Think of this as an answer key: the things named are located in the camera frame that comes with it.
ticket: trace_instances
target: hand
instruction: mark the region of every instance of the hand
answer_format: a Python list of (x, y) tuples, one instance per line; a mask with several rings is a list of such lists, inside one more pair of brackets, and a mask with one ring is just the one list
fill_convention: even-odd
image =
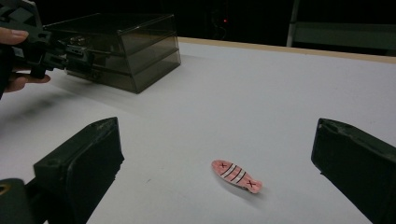
[[(0, 43), (8, 45), (16, 45), (23, 42), (29, 34), (26, 31), (9, 30), (0, 27)], [(50, 77), (45, 75), (43, 79), (29, 76), (28, 74), (17, 73), (21, 70), (29, 70), (27, 67), (15, 67), (9, 78), (8, 86), (5, 92), (19, 91), (23, 89), (26, 83), (47, 83)]]

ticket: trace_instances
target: white table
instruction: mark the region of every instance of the white table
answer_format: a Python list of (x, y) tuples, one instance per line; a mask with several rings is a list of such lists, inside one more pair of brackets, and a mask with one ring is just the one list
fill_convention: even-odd
[[(89, 223), (370, 223), (310, 160), (319, 118), (396, 146), (394, 58), (180, 38), (182, 65), (140, 94), (64, 71), (0, 102), (0, 179), (99, 119), (125, 161)], [(233, 161), (264, 188), (212, 172)]]

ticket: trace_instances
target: pink fish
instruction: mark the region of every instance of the pink fish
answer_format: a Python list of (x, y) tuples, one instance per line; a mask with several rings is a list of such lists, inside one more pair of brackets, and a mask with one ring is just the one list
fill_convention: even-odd
[(241, 167), (229, 161), (212, 161), (215, 173), (227, 182), (247, 189), (252, 193), (258, 193), (262, 188), (262, 182), (254, 180)]

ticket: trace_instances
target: finger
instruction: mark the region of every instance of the finger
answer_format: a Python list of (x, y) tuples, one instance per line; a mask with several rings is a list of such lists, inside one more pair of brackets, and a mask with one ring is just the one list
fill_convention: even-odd
[(23, 42), (28, 35), (26, 31), (0, 27), (0, 44), (16, 45)]
[(17, 77), (15, 80), (9, 82), (4, 92), (20, 91), (26, 85), (28, 79), (26, 77)]
[(26, 74), (24, 77), (28, 79), (28, 83), (47, 83), (50, 81), (50, 77), (48, 75), (44, 75), (44, 78), (36, 78)]
[(8, 81), (13, 82), (19, 77), (26, 78), (26, 83), (47, 83), (50, 81), (50, 76), (48, 75), (44, 75), (44, 78), (40, 79), (36, 77), (31, 77), (29, 74), (24, 74), (24, 73), (12, 73)]

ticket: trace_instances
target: transparent box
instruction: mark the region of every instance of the transparent box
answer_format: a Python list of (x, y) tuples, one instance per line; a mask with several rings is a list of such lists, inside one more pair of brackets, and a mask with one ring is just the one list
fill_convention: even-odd
[(139, 93), (181, 64), (173, 14), (97, 13), (45, 30), (93, 55), (90, 73), (68, 75), (118, 89)]

